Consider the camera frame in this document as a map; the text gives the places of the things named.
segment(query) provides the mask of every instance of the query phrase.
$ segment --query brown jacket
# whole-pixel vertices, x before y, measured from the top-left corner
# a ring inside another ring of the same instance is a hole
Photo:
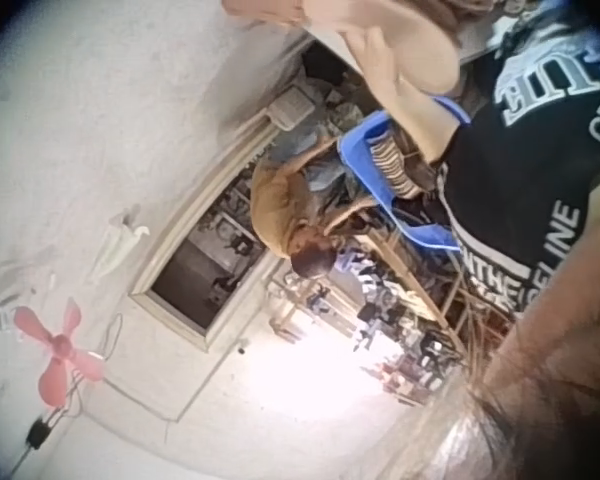
[[[301,173],[281,175],[278,166],[267,160],[256,165],[251,184],[251,223],[260,240],[279,257],[289,257],[289,240],[307,221],[310,198]]]

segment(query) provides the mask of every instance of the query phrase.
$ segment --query fan blade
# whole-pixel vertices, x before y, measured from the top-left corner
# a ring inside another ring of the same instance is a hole
[[[53,335],[40,323],[38,316],[29,307],[18,307],[13,317],[13,323],[30,337],[49,345]]]
[[[67,370],[63,360],[55,357],[51,359],[38,381],[38,391],[47,405],[64,406],[67,398]]]
[[[82,313],[80,307],[73,298],[67,301],[67,308],[64,312],[64,324],[62,325],[62,333],[71,338],[73,331],[80,325]]]
[[[96,382],[104,378],[104,359],[97,353],[75,350],[71,357],[71,363],[87,380]]]

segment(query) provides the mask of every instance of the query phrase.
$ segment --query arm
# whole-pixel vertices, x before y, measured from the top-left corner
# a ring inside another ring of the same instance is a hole
[[[344,39],[378,102],[409,132],[427,163],[439,159],[460,122],[401,78],[395,55],[379,28],[349,32]]]
[[[324,234],[329,235],[335,227],[340,225],[355,212],[362,210],[363,208],[375,207],[377,204],[378,202],[376,199],[369,195],[355,200],[351,205],[336,208],[325,215],[321,222],[321,225],[324,227]]]
[[[294,173],[298,173],[302,170],[307,163],[316,158],[323,152],[326,152],[331,146],[336,142],[337,138],[327,138],[320,139],[318,143],[311,147],[308,150],[296,155],[287,161],[280,169],[278,170],[278,174],[288,177],[289,175],[293,175]]]
[[[460,122],[433,98],[402,80],[393,101],[383,107],[413,138],[427,163],[445,152]]]

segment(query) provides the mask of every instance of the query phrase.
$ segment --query hand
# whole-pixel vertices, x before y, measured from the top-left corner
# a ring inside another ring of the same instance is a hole
[[[318,143],[316,144],[317,153],[326,152],[337,141],[338,137],[333,137],[331,135],[320,135],[320,137],[318,138]]]
[[[371,93],[381,104],[393,101],[398,96],[400,76],[395,54],[380,27],[350,31],[343,37]]]

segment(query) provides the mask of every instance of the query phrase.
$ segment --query window frame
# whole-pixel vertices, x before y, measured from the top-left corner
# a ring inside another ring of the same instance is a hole
[[[231,145],[218,155],[221,160],[173,215],[130,290],[129,297],[149,315],[204,352],[209,351],[238,305],[245,300],[255,284],[277,264],[278,258],[269,250],[264,253],[223,305],[205,333],[191,326],[191,319],[153,292],[151,287],[209,207],[278,133],[280,129],[271,123],[265,111],[259,112],[240,127]]]

